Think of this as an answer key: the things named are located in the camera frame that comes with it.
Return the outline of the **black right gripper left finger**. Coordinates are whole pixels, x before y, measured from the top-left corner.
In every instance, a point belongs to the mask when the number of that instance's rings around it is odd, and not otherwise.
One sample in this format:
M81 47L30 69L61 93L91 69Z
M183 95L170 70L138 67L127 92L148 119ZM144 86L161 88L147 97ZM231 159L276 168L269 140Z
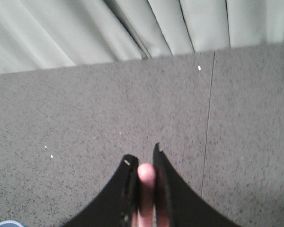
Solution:
M64 227L138 226L139 159L126 154L102 191Z

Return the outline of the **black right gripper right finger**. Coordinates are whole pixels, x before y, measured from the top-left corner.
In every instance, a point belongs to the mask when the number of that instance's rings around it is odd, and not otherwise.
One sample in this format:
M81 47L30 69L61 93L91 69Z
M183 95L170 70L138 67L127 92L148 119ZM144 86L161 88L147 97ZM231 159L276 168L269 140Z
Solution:
M238 224L206 203L174 169L156 143L154 203L159 227L237 227Z

